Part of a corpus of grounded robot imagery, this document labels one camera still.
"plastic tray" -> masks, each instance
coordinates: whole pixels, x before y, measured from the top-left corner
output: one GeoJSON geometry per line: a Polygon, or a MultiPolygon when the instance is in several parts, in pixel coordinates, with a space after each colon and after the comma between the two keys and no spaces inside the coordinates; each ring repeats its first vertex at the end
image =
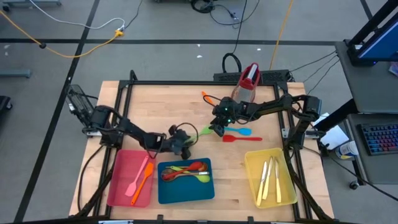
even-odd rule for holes
{"type": "Polygon", "coordinates": [[[246,165],[253,203],[257,208],[270,208],[297,202],[297,196],[281,148],[247,152],[244,156],[244,163],[246,165]],[[271,176],[269,177],[268,197],[266,200],[261,200],[260,206],[257,206],[256,199],[260,188],[262,168],[265,161],[267,161],[267,166],[269,166],[271,156],[274,157],[274,164],[272,165],[271,176]],[[276,202],[275,160],[278,161],[279,165],[281,203],[276,202]]]}
{"type": "MultiPolygon", "coordinates": [[[[138,199],[134,205],[131,205],[132,197],[125,196],[127,187],[131,182],[134,181],[138,173],[139,168],[148,155],[146,151],[133,151],[122,149],[116,155],[116,161],[114,164],[114,170],[111,180],[111,186],[109,187],[108,200],[106,203],[109,206],[122,206],[122,207],[141,207],[144,208],[148,206],[150,202],[150,192],[152,190],[152,182],[154,173],[148,177],[145,181],[144,186],[138,196],[138,199]]],[[[148,163],[153,163],[155,165],[155,160],[149,158],[148,163]]],[[[144,170],[141,172],[140,177],[137,181],[137,189],[140,186],[142,180],[144,179],[144,170]]]]}
{"type": "Polygon", "coordinates": [[[215,196],[210,159],[193,159],[187,161],[161,162],[157,166],[159,180],[159,203],[187,202],[212,199],[215,196]],[[208,165],[210,181],[201,183],[196,177],[179,177],[171,182],[164,182],[160,173],[167,166],[189,166],[192,162],[201,161],[208,165]]]}

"blue tray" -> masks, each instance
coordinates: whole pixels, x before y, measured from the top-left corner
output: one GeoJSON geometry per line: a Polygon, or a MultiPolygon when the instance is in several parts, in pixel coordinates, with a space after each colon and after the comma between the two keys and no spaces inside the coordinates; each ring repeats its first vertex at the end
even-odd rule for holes
{"type": "Polygon", "coordinates": [[[215,196],[213,174],[211,171],[210,159],[192,159],[187,161],[161,162],[157,166],[157,178],[159,180],[158,196],[159,203],[187,202],[193,200],[212,199],[215,196]],[[196,177],[179,177],[171,182],[164,182],[160,173],[167,166],[189,166],[192,162],[206,162],[208,172],[210,172],[210,181],[200,182],[196,177]]]}

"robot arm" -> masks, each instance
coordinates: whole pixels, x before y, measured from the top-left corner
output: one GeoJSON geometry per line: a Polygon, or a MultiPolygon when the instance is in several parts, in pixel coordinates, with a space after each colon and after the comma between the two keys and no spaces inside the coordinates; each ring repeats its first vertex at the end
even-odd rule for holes
{"type": "Polygon", "coordinates": [[[91,115],[90,127],[101,132],[101,143],[107,146],[112,146],[118,136],[126,134],[137,140],[145,150],[173,152],[176,155],[181,155],[183,159],[190,157],[189,144],[187,144],[189,142],[186,142],[190,136],[184,130],[177,129],[176,125],[170,127],[171,137],[167,139],[166,134],[145,132],[111,107],[96,106],[91,115]],[[109,124],[111,114],[115,114],[117,117],[116,125],[113,127],[109,124]]]}
{"type": "Polygon", "coordinates": [[[299,119],[297,125],[291,128],[288,137],[288,146],[293,145],[303,146],[305,131],[311,122],[319,118],[321,108],[321,101],[314,96],[300,95],[291,96],[284,95],[279,100],[273,100],[266,103],[248,103],[248,102],[235,102],[230,97],[224,97],[219,105],[213,108],[213,115],[216,118],[211,121],[210,129],[222,137],[224,135],[224,127],[230,123],[244,120],[247,123],[259,119],[263,115],[277,113],[280,111],[291,111],[292,114],[299,119]],[[299,112],[293,105],[299,104],[303,101],[303,110],[299,112]]]}

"yellow tray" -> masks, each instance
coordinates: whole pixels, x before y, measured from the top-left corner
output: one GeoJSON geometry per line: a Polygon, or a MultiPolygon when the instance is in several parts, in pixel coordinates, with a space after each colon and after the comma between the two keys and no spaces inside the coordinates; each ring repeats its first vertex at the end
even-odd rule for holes
{"type": "Polygon", "coordinates": [[[292,179],[287,170],[285,157],[281,148],[247,152],[244,155],[244,163],[246,165],[246,172],[248,173],[253,202],[257,208],[270,208],[281,205],[290,205],[297,202],[297,196],[292,179]],[[262,168],[265,161],[267,161],[267,166],[269,166],[269,159],[271,156],[274,157],[274,162],[272,165],[271,176],[269,177],[268,197],[266,200],[261,200],[260,206],[257,206],[256,199],[260,188],[262,168]],[[279,165],[280,194],[282,196],[281,203],[276,202],[275,160],[278,161],[279,165]]]}

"computer keyboard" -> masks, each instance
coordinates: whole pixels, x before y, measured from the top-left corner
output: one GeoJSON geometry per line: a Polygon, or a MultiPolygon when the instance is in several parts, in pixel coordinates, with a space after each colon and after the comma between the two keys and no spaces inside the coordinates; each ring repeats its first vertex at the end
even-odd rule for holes
{"type": "Polygon", "coordinates": [[[398,153],[398,124],[360,124],[370,156],[398,153]]]}

